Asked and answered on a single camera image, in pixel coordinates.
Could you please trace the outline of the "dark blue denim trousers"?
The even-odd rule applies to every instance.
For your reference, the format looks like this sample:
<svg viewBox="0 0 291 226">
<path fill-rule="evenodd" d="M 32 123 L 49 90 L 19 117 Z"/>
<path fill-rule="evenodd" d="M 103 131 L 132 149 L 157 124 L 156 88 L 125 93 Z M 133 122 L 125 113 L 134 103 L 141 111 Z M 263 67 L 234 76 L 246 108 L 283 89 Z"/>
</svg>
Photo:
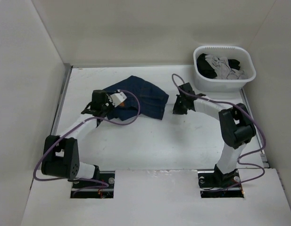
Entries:
<svg viewBox="0 0 291 226">
<path fill-rule="evenodd" d="M 147 117 L 162 120 L 169 95 L 156 85 L 136 76 L 130 76 L 125 80 L 104 88 L 107 93 L 118 89 L 126 90 L 134 94 L 126 94 L 127 99 L 120 106 L 114 108 L 108 114 L 108 119 L 117 118 L 122 121 L 135 117 L 140 107 L 140 114 Z"/>
</svg>

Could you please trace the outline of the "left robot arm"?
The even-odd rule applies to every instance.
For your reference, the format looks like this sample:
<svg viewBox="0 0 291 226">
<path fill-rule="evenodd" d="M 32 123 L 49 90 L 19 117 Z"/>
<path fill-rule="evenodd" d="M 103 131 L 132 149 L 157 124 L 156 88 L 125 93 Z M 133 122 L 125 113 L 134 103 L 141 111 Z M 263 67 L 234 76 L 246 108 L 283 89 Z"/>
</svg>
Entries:
<svg viewBox="0 0 291 226">
<path fill-rule="evenodd" d="M 78 144 L 100 125 L 101 118 L 105 118 L 113 108 L 112 99 L 107 92 L 93 91 L 91 102 L 81 112 L 77 121 L 60 135 L 49 135 L 45 139 L 42 174 L 69 180 L 84 178 L 88 187 L 98 186 L 99 167 L 80 161 Z"/>
</svg>

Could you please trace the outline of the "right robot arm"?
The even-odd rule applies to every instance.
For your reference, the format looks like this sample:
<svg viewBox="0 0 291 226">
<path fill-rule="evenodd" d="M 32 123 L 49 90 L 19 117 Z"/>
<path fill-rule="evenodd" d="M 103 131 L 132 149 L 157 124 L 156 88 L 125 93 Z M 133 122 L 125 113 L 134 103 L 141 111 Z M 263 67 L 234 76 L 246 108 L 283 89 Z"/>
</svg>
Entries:
<svg viewBox="0 0 291 226">
<path fill-rule="evenodd" d="M 204 94 L 195 96 L 191 85 L 178 87 L 179 94 L 173 107 L 173 114 L 187 114 L 189 110 L 204 113 L 219 121 L 224 147 L 221 157 L 211 173 L 199 174 L 199 186 L 204 189 L 226 188 L 233 185 L 238 176 L 237 162 L 246 144 L 256 135 L 254 123 L 242 112 L 247 108 L 239 103 L 236 108 L 213 103 Z"/>
</svg>

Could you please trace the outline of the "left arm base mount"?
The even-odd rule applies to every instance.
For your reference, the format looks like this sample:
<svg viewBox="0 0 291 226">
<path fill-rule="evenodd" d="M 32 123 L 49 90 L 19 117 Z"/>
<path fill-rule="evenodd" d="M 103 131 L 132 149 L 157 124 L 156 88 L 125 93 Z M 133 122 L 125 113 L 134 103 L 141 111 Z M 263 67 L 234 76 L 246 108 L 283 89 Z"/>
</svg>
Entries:
<svg viewBox="0 0 291 226">
<path fill-rule="evenodd" d="M 115 172 L 101 172 L 94 181 L 76 180 L 72 182 L 71 199 L 113 199 L 115 187 Z"/>
</svg>

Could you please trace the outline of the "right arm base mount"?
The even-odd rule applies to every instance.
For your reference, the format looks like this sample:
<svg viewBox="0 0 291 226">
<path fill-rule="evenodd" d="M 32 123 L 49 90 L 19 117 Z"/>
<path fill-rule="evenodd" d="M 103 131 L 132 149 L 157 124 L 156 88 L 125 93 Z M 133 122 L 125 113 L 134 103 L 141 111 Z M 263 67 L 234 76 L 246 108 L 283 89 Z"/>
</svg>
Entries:
<svg viewBox="0 0 291 226">
<path fill-rule="evenodd" d="M 241 185 L 228 188 L 241 181 L 238 170 L 221 178 L 214 171 L 198 172 L 201 198 L 244 198 Z"/>
</svg>

